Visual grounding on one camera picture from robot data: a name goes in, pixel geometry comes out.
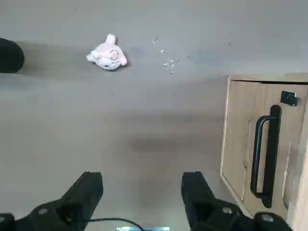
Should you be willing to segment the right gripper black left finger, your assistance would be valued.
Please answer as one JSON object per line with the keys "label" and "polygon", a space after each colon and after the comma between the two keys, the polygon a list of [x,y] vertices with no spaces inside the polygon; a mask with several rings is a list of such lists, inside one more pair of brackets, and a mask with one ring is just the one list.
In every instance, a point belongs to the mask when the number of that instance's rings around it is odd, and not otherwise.
{"label": "right gripper black left finger", "polygon": [[1,213],[2,231],[83,231],[103,195],[100,172],[84,172],[58,200],[41,204],[16,220]]}

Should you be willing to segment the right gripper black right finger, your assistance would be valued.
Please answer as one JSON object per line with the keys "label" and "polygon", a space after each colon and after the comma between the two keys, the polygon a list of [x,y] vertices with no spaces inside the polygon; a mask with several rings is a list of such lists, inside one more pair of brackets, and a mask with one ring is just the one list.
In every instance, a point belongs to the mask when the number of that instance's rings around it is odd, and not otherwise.
{"label": "right gripper black right finger", "polygon": [[181,196],[192,231],[292,231],[274,213],[258,212],[250,218],[237,205],[215,198],[199,171],[183,173]]}

